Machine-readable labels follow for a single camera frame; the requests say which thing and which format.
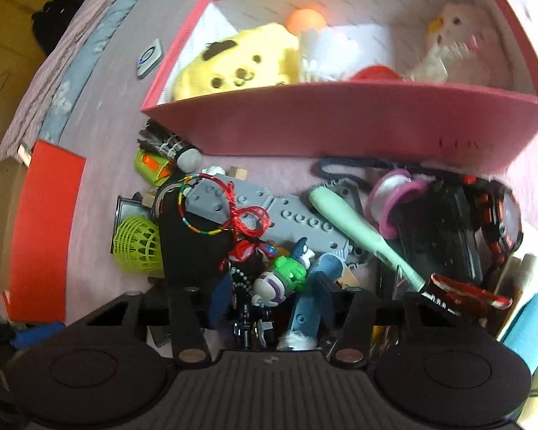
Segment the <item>green purple toy figure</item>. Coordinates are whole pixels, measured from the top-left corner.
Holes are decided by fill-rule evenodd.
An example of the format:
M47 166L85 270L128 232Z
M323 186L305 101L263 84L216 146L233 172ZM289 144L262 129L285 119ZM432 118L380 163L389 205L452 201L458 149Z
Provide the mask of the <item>green purple toy figure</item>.
M308 238L299 239L289 255L277 257L270 268L256 278L251 303L261 308L273 308L300 291L314 257Z

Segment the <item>yellow dog plush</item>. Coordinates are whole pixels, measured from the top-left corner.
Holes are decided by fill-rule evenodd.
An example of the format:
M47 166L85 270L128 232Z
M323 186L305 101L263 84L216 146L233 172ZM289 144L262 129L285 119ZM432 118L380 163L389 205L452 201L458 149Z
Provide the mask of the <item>yellow dog plush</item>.
M184 100L222 92L281 86L298 80L299 39L276 22L207 45L173 81Z

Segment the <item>orange ball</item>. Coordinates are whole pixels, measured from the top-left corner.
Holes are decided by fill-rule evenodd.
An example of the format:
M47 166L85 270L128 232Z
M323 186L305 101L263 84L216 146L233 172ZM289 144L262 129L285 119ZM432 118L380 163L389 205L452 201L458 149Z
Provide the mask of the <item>orange ball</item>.
M316 10L309 8L295 10L285 22L285 28L295 36L310 30L321 32L326 26L325 17Z

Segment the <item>green plastic shuttlecock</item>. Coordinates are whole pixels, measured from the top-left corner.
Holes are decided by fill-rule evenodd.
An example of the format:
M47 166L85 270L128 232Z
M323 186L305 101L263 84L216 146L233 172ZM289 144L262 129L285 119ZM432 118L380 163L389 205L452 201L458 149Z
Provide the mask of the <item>green plastic shuttlecock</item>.
M131 215L117 226L112 240L115 263L126 273L163 275L158 226L142 215Z

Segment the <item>grey brick plate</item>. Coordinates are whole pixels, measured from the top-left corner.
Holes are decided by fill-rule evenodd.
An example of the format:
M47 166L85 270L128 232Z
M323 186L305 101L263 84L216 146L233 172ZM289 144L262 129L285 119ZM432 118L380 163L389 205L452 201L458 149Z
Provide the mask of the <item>grey brick plate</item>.
M277 196L265 186L227 176L218 179L226 185L234 185L235 206L238 209L257 206L268 212L270 223L262 235L264 241L291 249L294 243L305 237L309 248L317 255L331 252L350 265L361 265L370 260L368 252L323 218L307 198L294 194ZM185 209L190 214L215 223L226 222L230 215L223 189L211 180L201 180L191 186Z

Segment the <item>pink tape roll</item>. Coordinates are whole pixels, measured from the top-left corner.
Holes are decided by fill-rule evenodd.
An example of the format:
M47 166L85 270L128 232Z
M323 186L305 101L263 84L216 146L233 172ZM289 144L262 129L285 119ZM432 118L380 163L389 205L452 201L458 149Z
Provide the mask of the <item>pink tape roll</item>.
M368 194L364 210L366 220L376 226L383 238L394 240L398 231L390 222L391 212L399 204L420 197L428 188L426 181L413 178L404 169L396 169L383 175Z

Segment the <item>green orange toy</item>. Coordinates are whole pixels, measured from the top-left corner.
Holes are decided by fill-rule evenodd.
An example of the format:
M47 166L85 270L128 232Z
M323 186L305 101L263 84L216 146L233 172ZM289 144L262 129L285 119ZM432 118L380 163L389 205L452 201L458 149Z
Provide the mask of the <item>green orange toy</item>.
M151 185L159 187L174 175L172 162L160 154L138 149L134 164L137 172Z

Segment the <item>black red wrist watch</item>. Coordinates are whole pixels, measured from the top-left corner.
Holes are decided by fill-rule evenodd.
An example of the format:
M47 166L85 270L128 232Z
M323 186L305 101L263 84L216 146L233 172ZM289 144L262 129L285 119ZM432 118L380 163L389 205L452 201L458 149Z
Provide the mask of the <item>black red wrist watch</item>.
M463 177L463 189L474 210L475 224L492 254L493 265L503 265L523 241L520 206L510 187L497 180Z

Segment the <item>red box lid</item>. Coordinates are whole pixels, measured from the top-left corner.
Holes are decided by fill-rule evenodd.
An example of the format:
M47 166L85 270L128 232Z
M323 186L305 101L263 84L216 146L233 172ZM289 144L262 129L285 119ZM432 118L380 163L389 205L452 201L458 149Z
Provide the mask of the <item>red box lid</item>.
M38 141L13 227L4 303L15 322L63 322L71 226L85 159Z

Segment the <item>black feather shuttlecock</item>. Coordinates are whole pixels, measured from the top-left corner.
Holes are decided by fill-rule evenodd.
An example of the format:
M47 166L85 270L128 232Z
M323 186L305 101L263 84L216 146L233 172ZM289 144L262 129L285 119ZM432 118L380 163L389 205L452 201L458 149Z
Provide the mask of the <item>black feather shuttlecock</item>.
M186 174L197 172L203 162L202 153L195 145L149 119L139 131L139 146L174 162Z

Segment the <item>pink storage box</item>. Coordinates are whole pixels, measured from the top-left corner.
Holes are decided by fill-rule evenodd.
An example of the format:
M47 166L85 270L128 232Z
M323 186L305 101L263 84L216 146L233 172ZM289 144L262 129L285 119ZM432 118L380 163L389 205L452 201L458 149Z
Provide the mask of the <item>pink storage box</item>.
M267 86L176 100L180 70L212 42L311 8L359 44L349 75L410 69L446 4L485 8L499 29L511 89L363 80ZM538 133L538 50L507 0L199 0L170 46L142 111L214 156L376 156L483 174L506 168Z

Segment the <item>light blue floral quilt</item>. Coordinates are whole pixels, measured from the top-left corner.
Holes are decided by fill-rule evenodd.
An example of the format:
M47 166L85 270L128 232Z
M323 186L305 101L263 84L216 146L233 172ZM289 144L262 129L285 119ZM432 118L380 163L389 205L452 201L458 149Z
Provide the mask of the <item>light blue floral quilt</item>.
M103 12L102 19L94 25L93 31L66 70L52 98L38 135L40 140L53 145L59 144L71 112L105 47L138 1L109 0L109 6Z

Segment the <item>pink checked quilt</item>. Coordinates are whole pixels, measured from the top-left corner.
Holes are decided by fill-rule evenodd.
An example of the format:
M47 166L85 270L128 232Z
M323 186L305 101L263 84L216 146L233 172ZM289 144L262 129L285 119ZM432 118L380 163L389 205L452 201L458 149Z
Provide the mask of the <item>pink checked quilt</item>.
M34 145L62 77L115 0L85 0L56 48L38 68L0 143L0 161Z

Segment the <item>small white blue device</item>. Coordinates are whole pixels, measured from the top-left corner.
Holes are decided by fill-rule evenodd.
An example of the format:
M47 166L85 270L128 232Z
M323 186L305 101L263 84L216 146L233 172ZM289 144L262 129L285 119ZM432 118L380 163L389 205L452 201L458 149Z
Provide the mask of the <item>small white blue device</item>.
M161 41L154 39L142 52L137 62L136 74L138 79L145 78L153 71L163 58L163 49Z

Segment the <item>pink monkey plush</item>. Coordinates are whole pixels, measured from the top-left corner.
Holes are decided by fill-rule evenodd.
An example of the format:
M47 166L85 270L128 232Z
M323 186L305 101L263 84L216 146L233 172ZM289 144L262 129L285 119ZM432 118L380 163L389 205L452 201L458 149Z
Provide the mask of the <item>pink monkey plush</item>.
M446 4L426 34L426 54L406 81L508 89L510 63L493 19L482 8Z

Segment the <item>black bag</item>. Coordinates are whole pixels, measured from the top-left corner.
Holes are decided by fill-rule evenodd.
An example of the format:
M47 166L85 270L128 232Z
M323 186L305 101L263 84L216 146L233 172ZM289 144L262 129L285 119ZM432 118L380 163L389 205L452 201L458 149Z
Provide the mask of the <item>black bag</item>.
M47 56L54 51L83 2L51 0L32 14L34 38Z

